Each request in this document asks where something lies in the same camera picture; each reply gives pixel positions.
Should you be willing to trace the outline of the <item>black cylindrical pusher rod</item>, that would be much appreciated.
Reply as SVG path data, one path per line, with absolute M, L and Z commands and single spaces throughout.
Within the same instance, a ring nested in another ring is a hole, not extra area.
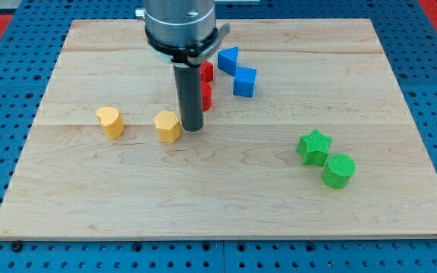
M 200 69 L 174 66 L 173 70 L 182 127 L 187 131 L 198 131 L 203 127 Z

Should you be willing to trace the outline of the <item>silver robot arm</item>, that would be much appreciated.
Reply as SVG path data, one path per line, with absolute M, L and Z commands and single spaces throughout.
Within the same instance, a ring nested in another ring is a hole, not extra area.
M 144 0 L 135 17 L 144 22 L 154 56 L 173 67 L 182 127 L 200 130 L 200 67 L 218 51 L 230 25 L 216 25 L 214 0 Z

